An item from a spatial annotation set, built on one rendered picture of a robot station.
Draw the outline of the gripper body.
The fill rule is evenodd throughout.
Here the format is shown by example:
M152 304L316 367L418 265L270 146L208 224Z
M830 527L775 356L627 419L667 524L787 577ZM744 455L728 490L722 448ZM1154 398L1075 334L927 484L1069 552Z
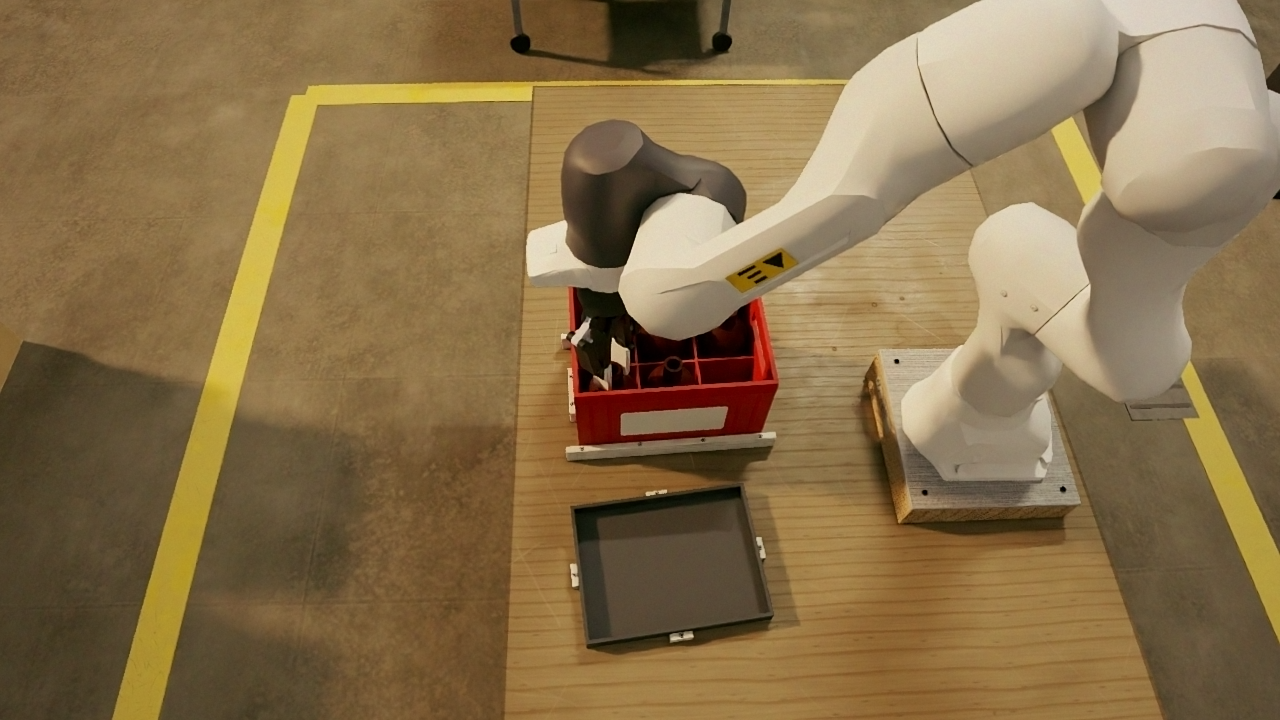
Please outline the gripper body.
M586 316L589 316L591 319L589 329L591 331L604 332L607 329L608 316L620 316L621 319L622 315L627 313L623 300L620 296L620 291L605 293L589 288L576 288L579 301L582 306L581 322L585 322Z

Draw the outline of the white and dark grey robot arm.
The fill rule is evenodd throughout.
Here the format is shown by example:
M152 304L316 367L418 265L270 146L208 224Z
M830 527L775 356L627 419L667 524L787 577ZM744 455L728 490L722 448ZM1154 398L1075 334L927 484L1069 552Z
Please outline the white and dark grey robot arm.
M620 291L649 334L687 340L1078 111L1102 188L1076 229L1034 202L978 227L977 328L901 400L945 480L1041 480L1062 363L1117 404L1164 395L1190 361L1188 281L1280 190L1280 94L1236 0L966 6L858 70L796 184L746 222L730 168L596 122L529 279Z

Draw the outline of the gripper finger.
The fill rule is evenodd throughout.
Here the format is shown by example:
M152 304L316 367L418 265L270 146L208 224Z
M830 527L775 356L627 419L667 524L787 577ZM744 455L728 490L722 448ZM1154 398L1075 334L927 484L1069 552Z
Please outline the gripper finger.
M607 329L602 332L589 329L591 319L586 316L577 331L570 331L566 336L573 345L580 365L593 374L593 383L604 391L612 391L611 345L618 319L620 316L608 316Z
M620 363L625 375L630 372L630 351L636 346L631 337L637 336L640 331L641 325L628 313L625 313L616 324L616 334L612 337L611 345L611 361Z

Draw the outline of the red divided crate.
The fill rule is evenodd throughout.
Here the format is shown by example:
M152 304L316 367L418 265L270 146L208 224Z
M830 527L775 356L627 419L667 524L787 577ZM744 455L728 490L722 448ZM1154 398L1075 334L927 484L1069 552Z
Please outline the red divided crate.
M780 386L762 297L737 316L748 328L744 356L698 359L698 336L686 340L682 363L696 386L645 388L664 361L637 363L635 346L628 375L637 389L588 392L593 374L571 343L579 446L762 433Z

